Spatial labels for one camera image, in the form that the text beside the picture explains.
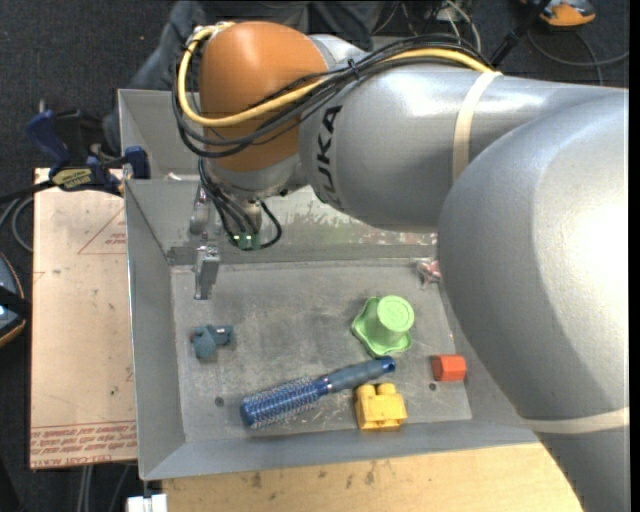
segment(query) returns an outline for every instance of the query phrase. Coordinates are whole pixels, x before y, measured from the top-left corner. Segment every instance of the yellow plastic object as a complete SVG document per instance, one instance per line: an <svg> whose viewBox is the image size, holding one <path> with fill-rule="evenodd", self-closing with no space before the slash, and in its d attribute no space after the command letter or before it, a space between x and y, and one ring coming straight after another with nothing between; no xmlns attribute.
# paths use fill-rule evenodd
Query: yellow plastic object
<svg viewBox="0 0 640 512"><path fill-rule="evenodd" d="M361 430L398 430L407 419L404 399L390 382L358 387L355 408Z"/></svg>

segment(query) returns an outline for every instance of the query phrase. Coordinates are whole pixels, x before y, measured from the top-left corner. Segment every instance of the green cup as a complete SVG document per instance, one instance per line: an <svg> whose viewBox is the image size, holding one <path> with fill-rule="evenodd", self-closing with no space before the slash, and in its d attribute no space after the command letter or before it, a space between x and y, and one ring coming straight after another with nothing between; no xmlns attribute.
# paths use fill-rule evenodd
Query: green cup
<svg viewBox="0 0 640 512"><path fill-rule="evenodd" d="M411 304L397 295L371 297L351 324L351 331L374 357L407 350L415 315Z"/></svg>

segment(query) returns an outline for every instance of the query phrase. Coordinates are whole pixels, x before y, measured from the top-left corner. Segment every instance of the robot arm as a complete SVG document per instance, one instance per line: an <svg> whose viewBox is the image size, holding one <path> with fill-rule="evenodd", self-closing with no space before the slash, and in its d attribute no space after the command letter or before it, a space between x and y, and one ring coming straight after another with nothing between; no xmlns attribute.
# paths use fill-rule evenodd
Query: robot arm
<svg viewBox="0 0 640 512"><path fill-rule="evenodd" d="M585 510L630 509L628 91L424 59L358 76L357 48L268 25L239 24L208 43L200 92L212 124L309 73L351 66L352 80L300 109L297 129L294 118L279 125L289 129L279 141L262 136L231 159L203 153L204 178L246 208L309 184L373 226L437 227L445 289L485 366ZM286 45L301 53L290 58ZM244 78L225 67L242 49ZM274 64L270 85L246 87ZM229 90L242 97L225 103ZM284 111L205 133L239 139Z"/></svg>

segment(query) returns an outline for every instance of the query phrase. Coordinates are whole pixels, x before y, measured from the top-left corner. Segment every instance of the blue clamp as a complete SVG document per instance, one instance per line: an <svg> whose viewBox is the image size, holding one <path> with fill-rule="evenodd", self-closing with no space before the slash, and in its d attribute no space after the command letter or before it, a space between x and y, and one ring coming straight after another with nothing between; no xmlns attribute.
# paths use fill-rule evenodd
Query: blue clamp
<svg viewBox="0 0 640 512"><path fill-rule="evenodd" d="M109 162L100 162L95 156L89 156L85 165L69 165L71 154L55 131L55 119L55 113L46 110L31 119L27 125L27 135L31 142L54 160L49 170L49 180L53 185L67 192L101 190L122 195L122 182L111 174L109 167L126 164L131 166L131 177L149 179L149 161L140 146L127 148L122 157Z"/></svg>
<svg viewBox="0 0 640 512"><path fill-rule="evenodd" d="M230 344L233 339L232 325L204 325L196 327L190 336L198 359L208 359L215 355L216 349Z"/></svg>

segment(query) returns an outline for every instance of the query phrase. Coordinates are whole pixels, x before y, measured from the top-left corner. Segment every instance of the cardboard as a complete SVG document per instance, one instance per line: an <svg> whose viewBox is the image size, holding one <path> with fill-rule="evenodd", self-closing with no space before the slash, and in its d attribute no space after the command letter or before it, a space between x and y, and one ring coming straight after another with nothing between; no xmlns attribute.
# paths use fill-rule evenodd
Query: cardboard
<svg viewBox="0 0 640 512"><path fill-rule="evenodd" d="M32 469L135 460L124 202L34 199Z"/></svg>

